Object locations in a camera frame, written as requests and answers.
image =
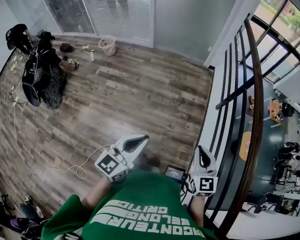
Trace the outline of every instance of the green t-shirt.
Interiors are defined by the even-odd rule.
[[[75,232],[83,240],[201,240],[202,231],[180,203],[179,185],[171,178],[139,170],[115,184],[89,213],[72,195],[42,230],[43,240]]]

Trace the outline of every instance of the glass door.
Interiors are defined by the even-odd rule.
[[[99,37],[153,46],[153,0],[84,0]]]
[[[220,1],[155,0],[155,47],[204,62],[225,24],[218,12],[229,15],[234,3]]]
[[[63,33],[95,34],[82,0],[44,0]]]
[[[11,2],[14,3],[13,0],[7,0],[7,3],[8,5],[15,5],[15,8],[12,10],[15,15],[26,14],[27,21],[25,21],[25,23],[31,34],[36,35],[42,29],[49,31],[52,34],[61,34],[61,30],[44,0],[19,1],[21,1],[22,6],[19,6],[17,3],[11,4]]]
[[[288,51],[284,47],[278,45],[275,50],[261,63],[262,73],[265,73],[268,69],[275,65],[278,60],[287,54],[287,52]]]
[[[273,39],[270,35],[266,34],[262,41],[257,45],[260,60],[262,60],[263,57],[266,56],[276,45],[276,40]],[[246,64],[252,67],[251,55],[246,58]]]

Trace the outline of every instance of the clothing pile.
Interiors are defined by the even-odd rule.
[[[66,85],[66,76],[59,66],[50,68],[50,84],[40,92],[48,109],[55,110],[62,102],[62,92]]]

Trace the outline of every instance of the wooden table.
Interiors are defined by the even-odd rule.
[[[269,120],[269,119],[275,121],[276,124],[272,125],[271,128],[282,125],[282,121],[279,120],[279,119],[276,119],[275,116],[274,116],[274,114],[278,114],[279,111],[280,111],[280,102],[277,101],[276,99],[273,100],[272,97],[269,97],[269,98],[265,99],[263,102],[265,103],[265,105],[267,105],[268,101],[269,101],[269,103],[268,103],[269,104],[268,105],[269,106],[269,111],[268,111],[269,116],[264,118],[263,121],[266,121],[266,120]],[[254,110],[250,109],[250,113],[246,112],[246,114],[253,117],[253,112],[254,112]]]
[[[241,146],[239,150],[239,157],[243,160],[247,160],[248,151],[249,151],[249,142],[251,140],[251,131],[246,131],[242,135]]]
[[[273,98],[269,98],[269,99],[270,99],[269,116],[277,124],[282,125],[282,121],[280,119],[276,119],[276,117],[274,116],[274,114],[278,114],[280,112],[280,102],[277,101],[276,99],[273,100]]]

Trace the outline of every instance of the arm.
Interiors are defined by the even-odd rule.
[[[111,183],[103,177],[82,200],[77,195],[70,196],[44,225],[42,239],[54,240],[57,236],[82,228],[110,189]]]
[[[194,196],[189,207],[189,214],[195,224],[199,227],[204,227],[204,211],[205,211],[205,198],[201,196]]]
[[[103,177],[93,189],[81,200],[82,205],[89,211],[94,210],[98,203],[108,194],[112,183]]]
[[[31,37],[31,34],[30,34],[29,30],[26,29],[24,32],[26,33],[26,35],[28,36],[28,38],[31,40],[31,42],[33,42],[33,39]]]

